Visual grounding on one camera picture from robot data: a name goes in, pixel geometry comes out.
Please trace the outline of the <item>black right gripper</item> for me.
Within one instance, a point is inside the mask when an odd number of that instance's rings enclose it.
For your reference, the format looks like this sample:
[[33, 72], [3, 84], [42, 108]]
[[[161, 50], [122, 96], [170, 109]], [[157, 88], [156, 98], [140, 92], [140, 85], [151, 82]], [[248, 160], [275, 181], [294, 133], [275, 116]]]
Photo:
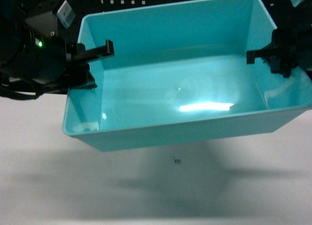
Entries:
[[293, 29], [275, 29], [272, 32], [270, 49], [246, 52], [246, 63], [255, 64], [256, 58], [270, 62], [270, 71], [289, 78], [292, 69], [300, 67], [312, 74], [312, 30], [296, 32]]

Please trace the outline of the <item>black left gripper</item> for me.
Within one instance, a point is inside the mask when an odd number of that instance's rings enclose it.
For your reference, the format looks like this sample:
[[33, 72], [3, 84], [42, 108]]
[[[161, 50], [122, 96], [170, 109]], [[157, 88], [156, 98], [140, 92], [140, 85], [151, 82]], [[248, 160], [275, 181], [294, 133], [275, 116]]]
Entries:
[[105, 45], [77, 53], [77, 62], [66, 61], [66, 42], [57, 42], [39, 32], [23, 31], [21, 50], [14, 59], [14, 78], [38, 84], [49, 92], [63, 92], [69, 88], [95, 89], [95, 78], [85, 62], [93, 62], [114, 56], [114, 44], [106, 40]]

